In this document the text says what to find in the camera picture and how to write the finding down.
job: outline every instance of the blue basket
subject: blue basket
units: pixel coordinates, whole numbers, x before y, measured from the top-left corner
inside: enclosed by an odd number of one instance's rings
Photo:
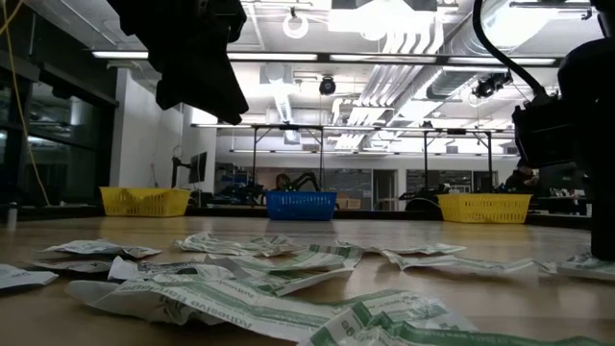
[[[267,191],[267,213],[272,220],[319,220],[333,218],[337,192]]]

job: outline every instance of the plastic basket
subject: plastic basket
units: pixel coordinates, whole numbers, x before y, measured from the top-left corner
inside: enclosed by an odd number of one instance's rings
[[[182,216],[190,191],[174,188],[100,187],[107,216]]]
[[[465,223],[524,223],[530,198],[526,194],[438,195],[444,220]]]
[[[319,220],[333,218],[337,192],[268,191],[267,213],[272,220]]]

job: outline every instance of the yellow basket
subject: yellow basket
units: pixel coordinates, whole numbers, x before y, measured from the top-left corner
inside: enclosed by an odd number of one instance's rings
[[[175,188],[100,187],[107,216],[182,216],[190,191]]]
[[[524,223],[530,198],[497,193],[438,195],[444,220],[465,223]]]

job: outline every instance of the yellow cable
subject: yellow cable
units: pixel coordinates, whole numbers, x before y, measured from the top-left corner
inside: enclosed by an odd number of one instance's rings
[[[22,3],[23,3],[22,1],[19,1],[19,4],[17,4],[15,11],[12,12],[11,17],[8,17],[7,6],[5,2],[5,6],[2,7],[2,10],[4,12],[5,24],[0,29],[0,35],[2,35],[2,33],[4,33],[5,30],[7,31],[7,43],[9,44],[9,60],[11,61],[11,72],[12,72],[12,86],[14,87],[15,97],[17,99],[17,108],[19,109],[19,117],[21,118],[21,126],[23,127],[23,136],[24,138],[26,138],[28,154],[30,154],[30,160],[32,161],[32,167],[35,169],[35,175],[37,176],[37,181],[38,181],[38,185],[40,186],[40,191],[42,192],[42,195],[45,198],[45,202],[47,203],[47,206],[51,206],[51,203],[49,203],[49,198],[47,198],[47,192],[45,191],[45,186],[42,184],[42,181],[40,180],[40,176],[38,175],[37,164],[35,163],[35,156],[32,153],[32,147],[30,146],[30,142],[28,141],[28,127],[26,126],[26,119],[23,115],[23,108],[21,107],[21,99],[19,97],[19,86],[17,84],[17,74],[15,73],[15,64],[12,58],[11,31],[9,30],[9,24],[11,24],[11,20],[17,14],[17,11],[19,10],[19,7],[21,6]]]
[[[4,6],[3,8],[7,8],[7,2],[4,2]],[[12,19],[15,18],[15,16],[17,15],[17,13],[19,12],[19,9],[21,8],[21,5],[23,5],[23,0],[19,1],[19,3],[17,4],[17,6],[15,7],[15,9],[12,11],[11,15],[9,16],[9,19],[7,19],[7,16],[4,16],[4,25],[2,26],[2,28],[0,28],[0,36],[2,36],[2,34],[4,34],[4,31],[7,30],[7,28],[9,28],[9,24],[11,24]]]

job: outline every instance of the wooden table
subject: wooden table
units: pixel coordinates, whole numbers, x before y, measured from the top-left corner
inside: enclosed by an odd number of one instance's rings
[[[443,242],[467,246],[463,257],[483,260],[565,260],[587,231],[523,225],[466,225],[443,222],[339,220],[280,222],[267,219],[185,217],[170,219],[89,218],[21,223],[14,234],[0,231],[0,262],[23,267],[34,250],[74,239],[110,241],[164,250],[154,261],[188,260],[170,245],[173,239],[211,231],[221,239],[247,241],[262,235],[287,235],[296,242],[352,241],[360,245],[401,247]],[[43,288],[0,291],[0,344],[45,346],[136,345],[290,345],[231,324],[207,327],[150,324],[90,309],[68,297],[71,280],[106,276],[66,275]],[[458,268],[401,272],[378,255],[364,256],[350,279],[335,279],[291,294],[330,302],[386,288],[434,296],[473,321],[482,331],[554,340],[587,335],[615,340],[615,284],[539,275],[529,268],[511,274],[471,274]]]

